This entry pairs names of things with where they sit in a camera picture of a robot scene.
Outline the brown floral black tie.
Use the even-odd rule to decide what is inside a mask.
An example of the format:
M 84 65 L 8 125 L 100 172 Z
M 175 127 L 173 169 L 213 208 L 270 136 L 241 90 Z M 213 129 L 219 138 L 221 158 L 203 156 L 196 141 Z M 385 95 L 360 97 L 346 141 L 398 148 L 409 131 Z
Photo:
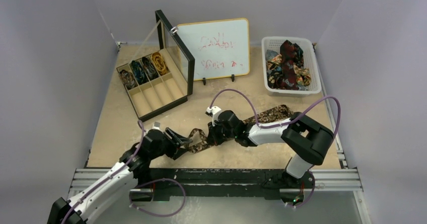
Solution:
M 285 104 L 281 104 L 260 112 L 257 114 L 259 123 L 272 123 L 291 117 L 294 112 Z M 214 140 L 211 134 L 206 134 L 200 128 L 194 128 L 190 131 L 188 138 L 192 143 L 184 144 L 183 148 L 193 154 L 204 151 L 213 146 L 221 145 L 222 143 L 231 140 L 230 138 L 221 137 L 219 140 Z

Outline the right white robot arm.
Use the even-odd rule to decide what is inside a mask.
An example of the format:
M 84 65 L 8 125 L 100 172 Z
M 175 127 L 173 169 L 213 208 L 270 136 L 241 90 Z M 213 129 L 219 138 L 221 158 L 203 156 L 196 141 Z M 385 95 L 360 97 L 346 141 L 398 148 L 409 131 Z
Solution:
M 313 166 L 323 164 L 335 133 L 329 128 L 297 112 L 290 118 L 272 123 L 244 123 L 231 110 L 209 107 L 208 139 L 215 144 L 234 140 L 243 147 L 257 147 L 267 143 L 285 143 L 294 152 L 283 173 L 283 182 L 289 187 L 301 183 Z

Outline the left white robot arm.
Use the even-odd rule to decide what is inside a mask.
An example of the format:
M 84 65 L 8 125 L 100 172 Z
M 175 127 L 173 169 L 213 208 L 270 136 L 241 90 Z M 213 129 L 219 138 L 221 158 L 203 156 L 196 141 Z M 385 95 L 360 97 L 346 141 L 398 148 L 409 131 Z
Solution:
M 131 189 L 154 183 L 150 175 L 152 160 L 166 155 L 177 159 L 184 145 L 192 140 L 166 128 L 143 131 L 140 142 L 126 151 L 100 179 L 68 200 L 59 198 L 52 207 L 47 223 L 94 223 L 122 195 Z

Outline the white plastic basket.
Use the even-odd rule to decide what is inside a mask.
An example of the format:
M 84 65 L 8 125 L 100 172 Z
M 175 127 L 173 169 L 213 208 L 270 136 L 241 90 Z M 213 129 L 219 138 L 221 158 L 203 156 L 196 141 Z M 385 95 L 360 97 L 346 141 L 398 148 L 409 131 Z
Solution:
M 322 91 L 314 45 L 306 38 L 262 39 L 264 85 L 271 95 L 306 97 Z

